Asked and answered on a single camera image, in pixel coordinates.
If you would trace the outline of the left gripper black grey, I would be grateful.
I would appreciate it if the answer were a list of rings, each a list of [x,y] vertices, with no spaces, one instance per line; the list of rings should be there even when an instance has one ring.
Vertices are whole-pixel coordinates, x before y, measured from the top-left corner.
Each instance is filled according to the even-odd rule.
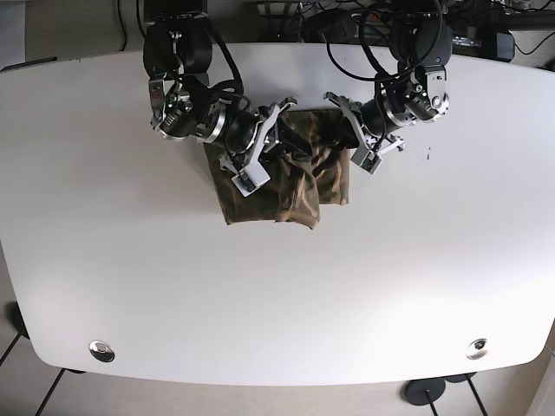
[[[350,157],[358,147],[378,153],[382,159],[389,152],[404,150],[404,140],[393,134],[397,126],[389,124],[380,112],[381,101],[372,100],[364,106],[332,92],[327,92],[323,98],[340,110],[334,127],[335,142],[343,149],[351,150]]]

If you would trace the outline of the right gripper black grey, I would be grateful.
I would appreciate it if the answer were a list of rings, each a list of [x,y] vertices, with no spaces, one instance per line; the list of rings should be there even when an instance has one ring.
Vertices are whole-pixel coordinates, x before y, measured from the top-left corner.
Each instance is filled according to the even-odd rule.
[[[224,152],[219,157],[220,169],[239,174],[270,144],[266,137],[277,125],[279,115],[298,105],[295,97],[286,97],[270,106],[240,111],[224,131]]]

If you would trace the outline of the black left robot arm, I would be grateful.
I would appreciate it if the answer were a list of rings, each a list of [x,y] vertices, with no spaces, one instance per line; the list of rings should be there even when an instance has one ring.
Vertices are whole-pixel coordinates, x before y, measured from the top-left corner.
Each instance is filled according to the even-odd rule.
[[[351,160],[374,172],[386,153],[403,151],[404,141],[395,131],[417,122],[434,122],[449,108],[446,91],[447,63],[452,55],[452,30],[447,25],[445,1],[377,1],[355,13],[358,39],[375,73],[371,101],[361,103],[332,92],[324,98],[337,106],[356,139]],[[391,22],[389,51],[397,61],[390,73],[378,61],[365,33],[373,15]]]

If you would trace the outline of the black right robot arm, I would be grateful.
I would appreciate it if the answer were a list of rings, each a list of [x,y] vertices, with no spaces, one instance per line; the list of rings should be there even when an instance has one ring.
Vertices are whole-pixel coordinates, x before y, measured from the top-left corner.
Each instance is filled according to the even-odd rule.
[[[278,144],[271,131],[297,100],[251,108],[206,2],[143,1],[136,13],[153,130],[167,140],[195,139],[219,148],[221,168],[247,190],[268,182],[261,157]]]

